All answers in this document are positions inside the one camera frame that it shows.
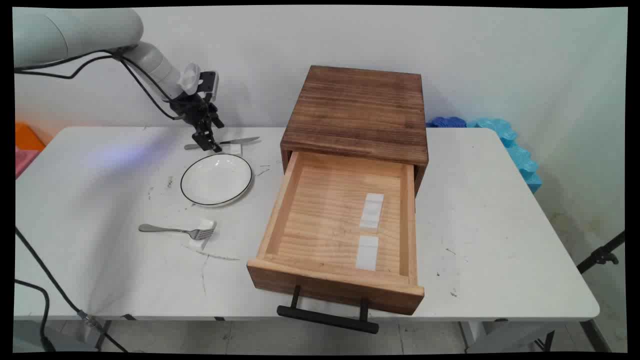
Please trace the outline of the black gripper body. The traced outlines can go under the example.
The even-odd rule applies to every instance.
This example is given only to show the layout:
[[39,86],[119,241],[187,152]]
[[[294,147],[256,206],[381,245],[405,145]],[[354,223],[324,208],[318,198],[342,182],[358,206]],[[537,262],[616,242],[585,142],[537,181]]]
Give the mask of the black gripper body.
[[183,120],[192,126],[211,126],[211,111],[215,108],[211,102],[212,93],[186,95],[181,93],[178,98],[170,100],[170,109],[176,113],[178,120]]

